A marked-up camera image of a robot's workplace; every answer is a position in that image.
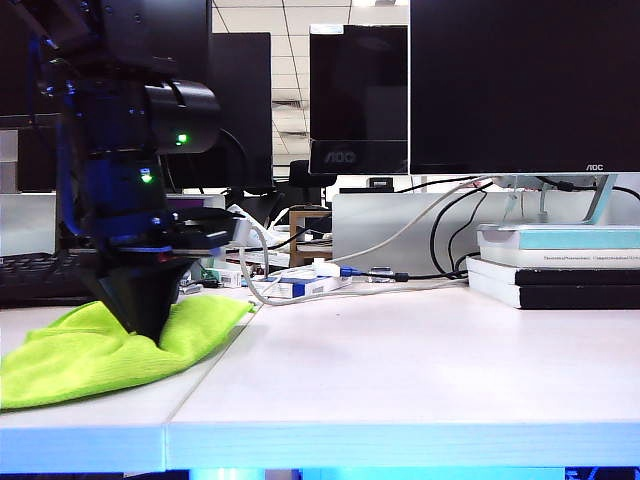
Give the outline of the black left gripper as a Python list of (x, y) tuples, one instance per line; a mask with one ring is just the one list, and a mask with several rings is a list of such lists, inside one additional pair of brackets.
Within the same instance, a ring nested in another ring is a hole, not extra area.
[(224, 245), (224, 211), (96, 208), (91, 240), (105, 270), (93, 275), (96, 295), (128, 332), (158, 343), (181, 279)]

